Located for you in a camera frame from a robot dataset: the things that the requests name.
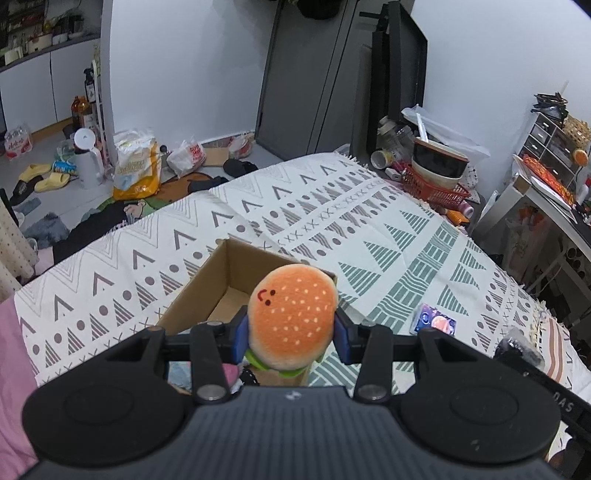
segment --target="black bowl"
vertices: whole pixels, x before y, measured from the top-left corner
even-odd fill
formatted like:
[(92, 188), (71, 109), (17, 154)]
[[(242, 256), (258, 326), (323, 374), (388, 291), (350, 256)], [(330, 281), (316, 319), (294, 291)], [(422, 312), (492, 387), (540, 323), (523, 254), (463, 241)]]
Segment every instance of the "black bowl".
[(414, 139), (414, 161), (437, 175), (458, 179), (468, 166), (468, 158), (445, 145), (433, 141)]

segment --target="yellow slipper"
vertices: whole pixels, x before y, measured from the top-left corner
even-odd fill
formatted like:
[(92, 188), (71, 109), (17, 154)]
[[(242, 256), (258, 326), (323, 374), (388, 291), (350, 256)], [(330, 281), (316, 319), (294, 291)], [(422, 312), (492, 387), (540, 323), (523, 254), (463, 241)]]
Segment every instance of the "yellow slipper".
[(37, 193), (48, 192), (49, 190), (57, 190), (66, 186), (66, 183), (70, 180), (70, 176), (67, 173), (52, 173), (46, 179), (38, 181), (35, 185), (35, 191)]
[(50, 163), (32, 163), (25, 168), (25, 170), (18, 176), (18, 179), (26, 183), (29, 180), (32, 180), (33, 177), (43, 175), (49, 171), (51, 171)]

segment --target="white plastic bag with red print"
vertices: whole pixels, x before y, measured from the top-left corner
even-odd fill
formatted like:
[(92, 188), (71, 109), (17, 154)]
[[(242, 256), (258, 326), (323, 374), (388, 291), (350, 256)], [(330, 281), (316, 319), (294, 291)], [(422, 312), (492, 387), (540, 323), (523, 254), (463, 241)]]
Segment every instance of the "white plastic bag with red print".
[(6, 156), (11, 160), (20, 157), (33, 149), (31, 133), (26, 125), (19, 125), (4, 135)]
[(166, 159), (178, 178), (197, 170), (205, 162), (205, 150), (199, 142), (183, 140), (181, 146)]

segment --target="kitchen countertop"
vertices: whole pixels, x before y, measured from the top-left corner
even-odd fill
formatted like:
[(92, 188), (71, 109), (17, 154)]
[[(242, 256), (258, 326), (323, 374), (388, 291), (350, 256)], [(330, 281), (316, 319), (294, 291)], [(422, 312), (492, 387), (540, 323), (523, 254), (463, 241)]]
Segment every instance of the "kitchen countertop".
[(43, 50), (33, 52), (21, 59), (15, 60), (9, 65), (6, 65), (4, 67), (0, 67), (0, 73), (5, 72), (6, 70), (9, 70), (12, 67), (15, 67), (16, 65), (19, 65), (27, 60), (34, 59), (35, 57), (38, 57), (39, 55), (44, 55), (44, 54), (49, 53), (51, 51), (59, 50), (60, 48), (69, 47), (70, 45), (76, 45), (77, 43), (82, 43), (84, 41), (96, 40), (97, 38), (100, 38), (100, 34), (93, 33), (90, 35), (86, 35), (84, 37), (74, 38), (73, 40), (68, 40), (63, 43), (58, 43), (57, 45), (52, 45), (51, 47), (44, 48)]

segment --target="white kitchen cabinet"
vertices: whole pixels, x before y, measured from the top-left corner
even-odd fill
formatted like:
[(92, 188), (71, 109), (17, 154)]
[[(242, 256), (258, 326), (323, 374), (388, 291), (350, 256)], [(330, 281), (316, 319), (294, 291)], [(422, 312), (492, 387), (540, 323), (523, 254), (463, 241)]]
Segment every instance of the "white kitchen cabinet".
[(57, 121), (70, 118), (70, 110), (76, 95), (86, 95), (84, 70), (92, 68), (95, 45), (100, 40), (89, 40), (52, 51), (51, 78), (53, 98), (56, 101)]
[(8, 130), (26, 123), (35, 132), (56, 123), (50, 56), (39, 55), (1, 72), (0, 95)]

